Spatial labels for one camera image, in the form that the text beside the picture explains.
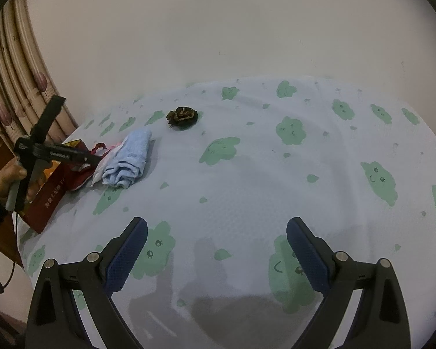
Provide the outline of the person left hand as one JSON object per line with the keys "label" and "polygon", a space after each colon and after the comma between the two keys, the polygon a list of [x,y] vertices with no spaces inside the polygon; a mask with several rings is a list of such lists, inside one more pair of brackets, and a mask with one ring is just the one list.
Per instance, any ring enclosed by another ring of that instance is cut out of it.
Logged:
{"label": "person left hand", "polygon": [[[26,178],[26,170],[19,164],[17,158],[11,159],[0,171],[0,202],[5,205],[8,200],[8,194],[11,186],[15,182],[19,182]],[[46,181],[46,176],[43,172],[39,174],[37,179],[29,184],[26,201],[32,202],[41,187]]]}

